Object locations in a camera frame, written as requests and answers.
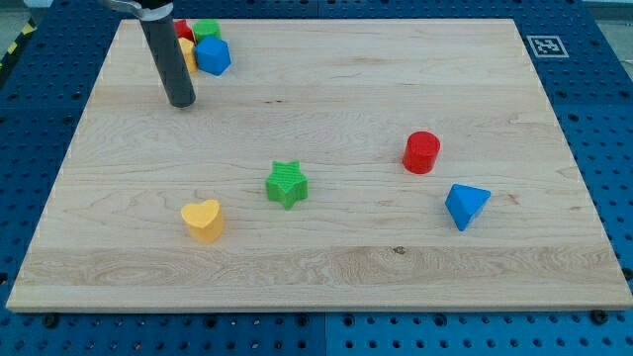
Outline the dark grey cylindrical pointer rod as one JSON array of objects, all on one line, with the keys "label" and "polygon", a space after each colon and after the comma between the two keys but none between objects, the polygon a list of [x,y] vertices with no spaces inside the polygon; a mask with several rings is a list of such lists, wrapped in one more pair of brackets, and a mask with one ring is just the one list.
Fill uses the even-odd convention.
[{"label": "dark grey cylindrical pointer rod", "polygon": [[169,103],[176,108],[191,106],[196,94],[172,17],[140,24]]}]

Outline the silver clamp mount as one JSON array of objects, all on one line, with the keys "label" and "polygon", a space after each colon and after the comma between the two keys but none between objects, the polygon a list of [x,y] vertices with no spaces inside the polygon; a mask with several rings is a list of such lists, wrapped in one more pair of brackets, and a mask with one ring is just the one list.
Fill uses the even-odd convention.
[{"label": "silver clamp mount", "polygon": [[172,0],[98,0],[110,10],[133,15],[141,21],[157,21],[170,16]]}]

